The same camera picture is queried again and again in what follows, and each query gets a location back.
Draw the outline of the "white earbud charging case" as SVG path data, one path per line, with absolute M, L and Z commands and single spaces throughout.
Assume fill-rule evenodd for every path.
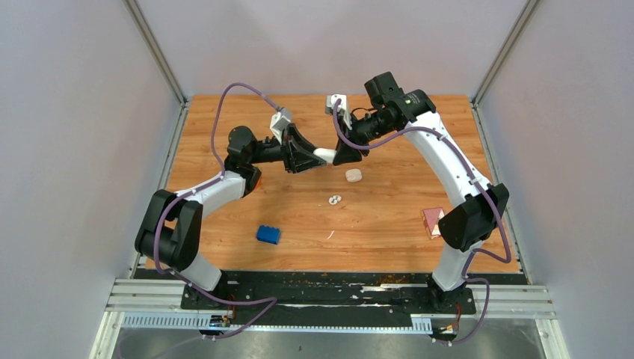
M 359 182 L 363 179 L 363 174 L 361 170 L 357 168 L 352 168 L 345 172 L 345 179 L 347 182 L 350 183 Z

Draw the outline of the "white oval pill case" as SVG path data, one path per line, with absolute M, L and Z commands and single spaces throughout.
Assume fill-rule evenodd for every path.
M 328 164 L 333 164 L 333 160 L 336 155 L 336 151 L 334 149 L 327 148 L 315 148 L 313 154 L 320 159 L 324 160 Z

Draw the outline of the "white eartips cluster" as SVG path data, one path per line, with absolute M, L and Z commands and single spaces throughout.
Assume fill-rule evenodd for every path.
M 342 200 L 342 197 L 339 195 L 334 195 L 332 197 L 329 198 L 328 203 L 330 205 L 336 205 L 338 204 L 340 201 Z

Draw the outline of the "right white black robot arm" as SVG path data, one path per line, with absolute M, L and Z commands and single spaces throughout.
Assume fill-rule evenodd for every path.
M 502 220 L 509 191 L 502 183 L 492 184 L 466 157 L 425 91 L 404 91 L 390 72 L 368 80 L 364 88 L 372 110 L 361 120 L 348 108 L 346 96 L 326 99 L 325 111 L 332 116 L 338 137 L 333 164 L 358 162 L 400 136 L 422 154 L 452 205 L 438 222 L 445 243 L 426 293 L 431 309 L 446 312 L 464 290 L 477 253 L 511 261 Z

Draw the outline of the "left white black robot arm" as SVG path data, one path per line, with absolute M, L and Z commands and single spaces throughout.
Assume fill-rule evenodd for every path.
M 290 123 L 280 137 L 257 140 L 250 128 L 237 126 L 228 134 L 227 157 L 221 172 L 177 192 L 156 191 L 135 239 L 135 250 L 165 265 L 201 288 L 200 299 L 222 308 L 229 289 L 226 276 L 199 252 L 202 222 L 222 206 L 249 195 L 262 172 L 257 165 L 282 162 L 287 172 L 300 173 L 331 163 L 334 150 L 317 148 Z

